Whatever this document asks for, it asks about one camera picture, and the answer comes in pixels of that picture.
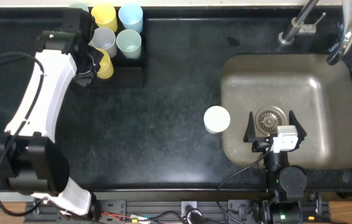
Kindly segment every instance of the yellow cup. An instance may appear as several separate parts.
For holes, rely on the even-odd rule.
[[[91,15],[95,18],[95,23],[99,27],[106,27],[113,32],[118,30],[118,20],[116,10],[112,4],[98,4],[91,10]]]
[[[102,79],[110,78],[113,75],[113,65],[111,59],[106,51],[97,49],[103,53],[103,57],[100,61],[100,70],[97,72],[97,77]]]

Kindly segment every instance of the stainless steel sink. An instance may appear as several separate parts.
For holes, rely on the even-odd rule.
[[[256,135],[287,125],[293,110],[307,132],[300,148],[288,154],[304,168],[344,169],[352,166],[352,79],[342,61],[327,55],[239,55],[230,58],[221,78],[222,106],[231,116],[223,132],[223,150],[238,166],[259,154],[244,143],[249,112]]]

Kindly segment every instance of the faucet handle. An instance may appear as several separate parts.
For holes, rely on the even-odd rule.
[[[315,21],[314,24],[304,24],[298,31],[297,35],[313,35],[316,32],[317,24],[325,17],[326,13],[323,12],[322,16]]]

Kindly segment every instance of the black countertop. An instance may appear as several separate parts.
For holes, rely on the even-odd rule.
[[[313,36],[280,47],[298,9],[145,9],[146,65],[143,88],[84,89],[70,86],[55,134],[70,162],[71,178],[90,190],[213,189],[239,170],[222,150],[221,134],[209,134],[204,112],[221,105],[221,68],[239,54],[327,54],[335,42],[341,8],[323,11]],[[0,53],[34,53],[43,30],[60,25],[58,9],[0,9]],[[352,47],[346,56],[352,70]],[[29,82],[27,60],[0,66],[0,134]],[[250,169],[226,186],[264,190]],[[352,190],[352,168],[308,170],[308,190]]]

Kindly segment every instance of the robotic arm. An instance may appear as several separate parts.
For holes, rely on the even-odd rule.
[[[33,105],[41,70],[35,66],[21,105],[0,138],[0,154],[9,146],[1,164],[0,181],[5,189],[44,198],[62,213],[88,219],[100,218],[100,204],[93,193],[79,187],[69,177],[69,163],[55,146],[55,124],[69,83],[87,86],[100,69],[103,54],[89,46],[94,18],[81,9],[64,10],[57,31],[43,31],[36,40],[35,58],[44,68],[39,97]]]

